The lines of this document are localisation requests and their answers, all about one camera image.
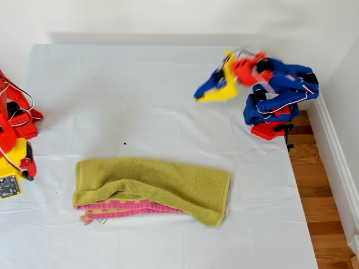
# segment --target white baseboard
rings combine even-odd
[[[307,110],[348,245],[359,255],[359,195],[321,95]]]

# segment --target wooden floor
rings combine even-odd
[[[301,112],[293,121],[289,156],[301,196],[319,269],[352,268],[354,255],[346,244],[337,207],[320,160],[308,116]]]

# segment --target white table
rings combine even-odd
[[[31,140],[38,173],[1,201],[0,268],[317,268],[283,138],[244,123],[251,90],[192,99],[222,58],[222,47],[34,46],[22,87],[44,113]],[[114,156],[231,172],[223,223],[163,214],[83,226],[76,162]]]

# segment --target white tablecloth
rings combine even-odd
[[[21,86],[44,113],[31,140],[38,173],[21,181],[23,195],[0,203],[0,268],[317,268],[283,138],[262,140],[244,123],[250,89],[225,103],[192,99],[223,55],[222,47],[34,46]],[[163,214],[83,226],[71,204],[76,162],[115,156],[230,172],[223,223]]]

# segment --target yellow-green towel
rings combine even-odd
[[[229,180],[224,171],[156,159],[90,159],[76,165],[72,203],[146,198],[217,227],[224,217]]]

